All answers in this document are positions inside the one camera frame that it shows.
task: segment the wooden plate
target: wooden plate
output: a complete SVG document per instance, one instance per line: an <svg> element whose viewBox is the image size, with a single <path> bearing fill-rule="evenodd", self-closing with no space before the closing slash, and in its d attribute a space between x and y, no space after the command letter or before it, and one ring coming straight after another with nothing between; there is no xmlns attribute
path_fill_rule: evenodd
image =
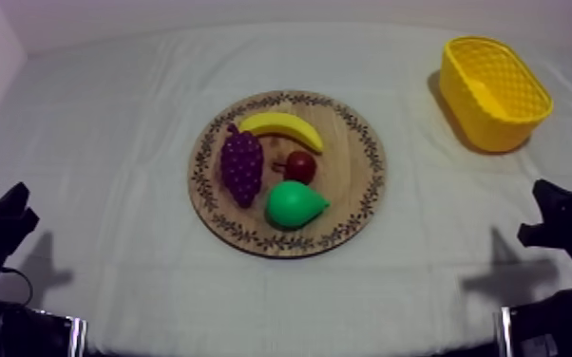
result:
<svg viewBox="0 0 572 357"><path fill-rule="evenodd" d="M306 150L287 138L259 139L264 150L262 187L249 209L240 209L221 183L219 150L229 123L239 124L261 112L297 115L312 124L324 141L315 156L317 172L310 186L331 202L321 216L294 232L282 232L264 219L268 193L282 175L271 170L294 150ZM206 226L224 242L246 253L273 258L326 252L352 238L372 218L384 193L384 148L368 123L332 98L302 91L257 94L221 112L202 131L191 154L188 189Z"/></svg>

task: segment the yellow basket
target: yellow basket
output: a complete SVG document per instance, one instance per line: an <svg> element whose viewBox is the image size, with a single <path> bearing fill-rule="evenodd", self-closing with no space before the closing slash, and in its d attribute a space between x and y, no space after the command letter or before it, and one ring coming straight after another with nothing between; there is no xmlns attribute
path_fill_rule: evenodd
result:
<svg viewBox="0 0 572 357"><path fill-rule="evenodd" d="M517 54L485 37L446 44L439 88L470 142L489 152L521 145L554 106Z"/></svg>

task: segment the grape stem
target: grape stem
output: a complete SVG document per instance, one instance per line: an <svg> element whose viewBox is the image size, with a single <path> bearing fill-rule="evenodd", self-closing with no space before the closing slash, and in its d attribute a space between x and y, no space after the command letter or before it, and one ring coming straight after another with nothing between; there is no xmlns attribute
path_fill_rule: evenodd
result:
<svg viewBox="0 0 572 357"><path fill-rule="evenodd" d="M228 124L228 131L233 134L239 134L239 130L234 124Z"/></svg>

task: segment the plastic grapes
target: plastic grapes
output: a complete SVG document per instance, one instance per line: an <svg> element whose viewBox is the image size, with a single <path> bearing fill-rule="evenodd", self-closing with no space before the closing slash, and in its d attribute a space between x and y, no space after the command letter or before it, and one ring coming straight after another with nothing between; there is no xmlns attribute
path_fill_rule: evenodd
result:
<svg viewBox="0 0 572 357"><path fill-rule="evenodd" d="M248 208L261 189L264 153L259 140L250 132L240 133L234 125L221 147L220 171L224 186L241 208Z"/></svg>

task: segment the banana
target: banana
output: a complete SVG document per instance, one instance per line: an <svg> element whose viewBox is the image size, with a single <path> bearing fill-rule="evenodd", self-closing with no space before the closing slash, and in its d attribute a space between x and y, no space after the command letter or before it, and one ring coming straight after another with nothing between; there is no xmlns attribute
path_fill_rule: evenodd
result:
<svg viewBox="0 0 572 357"><path fill-rule="evenodd" d="M315 128L303 119L287 113L259 113L243 120L239 132L250 131L253 135L279 134L292 138L321 154L324 144Z"/></svg>

